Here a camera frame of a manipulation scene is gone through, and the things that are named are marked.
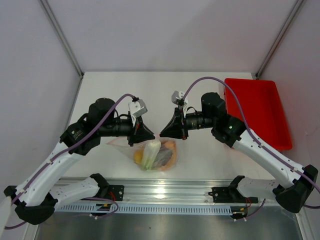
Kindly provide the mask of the yellow potato toy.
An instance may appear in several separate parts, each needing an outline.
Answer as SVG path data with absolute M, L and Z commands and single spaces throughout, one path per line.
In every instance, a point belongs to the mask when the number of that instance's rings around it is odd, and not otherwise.
M 140 165 L 143 159 L 144 155 L 144 150 L 143 149 L 138 149 L 134 152 L 133 154 L 133 161 L 135 164 Z

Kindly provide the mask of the papaya slice toy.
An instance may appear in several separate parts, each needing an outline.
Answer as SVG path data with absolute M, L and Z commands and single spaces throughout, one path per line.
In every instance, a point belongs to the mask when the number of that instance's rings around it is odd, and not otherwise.
M 160 150 L 155 158 L 154 167 L 157 171 L 166 171 L 177 163 L 177 145 L 173 140 L 161 143 Z

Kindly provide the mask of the white green leek toy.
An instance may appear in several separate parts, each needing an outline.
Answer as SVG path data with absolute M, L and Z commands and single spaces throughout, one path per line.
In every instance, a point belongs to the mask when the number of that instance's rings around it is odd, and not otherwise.
M 151 140 L 144 146 L 143 158 L 140 164 L 142 170 L 148 171 L 152 169 L 160 148 L 161 141 L 158 139 Z

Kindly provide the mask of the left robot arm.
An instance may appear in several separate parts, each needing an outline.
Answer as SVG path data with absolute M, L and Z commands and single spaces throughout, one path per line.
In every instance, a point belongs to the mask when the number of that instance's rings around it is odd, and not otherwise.
M 126 137 L 129 146 L 155 139 L 143 123 L 148 110 L 144 101 L 133 96 L 125 119 L 117 115 L 119 101 L 99 98 L 88 112 L 60 136 L 52 153 L 23 183 L 8 186 L 4 194 L 15 205 L 16 215 L 24 222 L 38 225 L 59 208 L 82 199 L 110 200 L 116 197 L 111 185 L 99 173 L 83 181 L 55 187 L 56 182 L 75 163 L 101 143 L 102 137 Z

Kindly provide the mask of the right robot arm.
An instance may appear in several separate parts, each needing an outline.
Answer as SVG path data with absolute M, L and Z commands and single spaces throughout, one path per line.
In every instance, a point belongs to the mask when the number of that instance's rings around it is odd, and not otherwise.
M 300 212 L 317 180 L 314 166 L 302 166 L 268 145 L 242 120 L 227 113 L 225 101 L 216 92 L 205 93 L 201 111 L 193 113 L 187 112 L 188 101 L 182 91 L 175 91 L 171 101 L 176 108 L 160 137 L 186 140 L 191 130 L 211 129 L 217 141 L 245 154 L 273 176 L 271 180 L 236 176 L 225 188 L 228 202 L 262 198 L 276 201 L 291 213 Z

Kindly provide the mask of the clear zip top bag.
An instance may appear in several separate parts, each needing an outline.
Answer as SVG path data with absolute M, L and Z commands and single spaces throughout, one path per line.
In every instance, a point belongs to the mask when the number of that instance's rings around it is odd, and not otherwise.
M 125 137 L 117 137 L 107 145 L 114 147 L 145 172 L 164 172 L 178 162 L 177 143 L 173 138 L 157 137 L 129 146 Z

